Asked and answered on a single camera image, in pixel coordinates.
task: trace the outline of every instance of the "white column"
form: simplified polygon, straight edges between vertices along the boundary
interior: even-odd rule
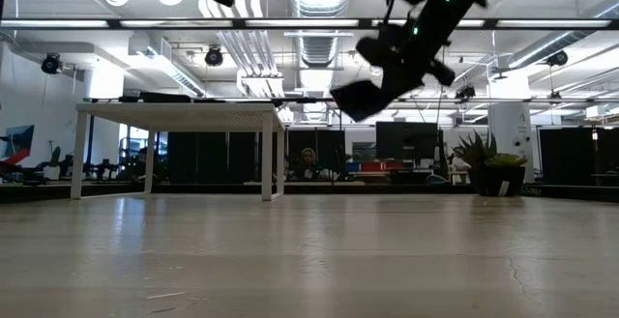
[[[262,113],[262,200],[273,199],[273,111]]]
[[[283,194],[283,169],[284,169],[284,138],[286,132],[283,129],[278,129],[278,196]]]
[[[504,72],[506,78],[492,75],[487,87],[489,98],[528,99],[529,79],[525,71]],[[488,107],[488,130],[496,138],[497,152],[528,159],[525,183],[533,183],[533,145],[531,143],[531,113],[529,103],[496,103]]]
[[[93,99],[121,97],[124,81],[125,75],[122,69],[111,63],[100,62],[93,70],[84,72],[85,97]],[[118,163],[119,129],[120,124],[95,118],[91,158],[93,164],[101,163],[103,159],[109,159],[112,164]]]
[[[77,112],[75,125],[74,173],[71,177],[71,199],[81,198],[81,172],[84,168],[84,144],[86,143],[86,123],[88,114]]]
[[[146,149],[146,177],[144,179],[144,192],[153,191],[153,170],[155,168],[155,130],[148,131],[148,148]]]

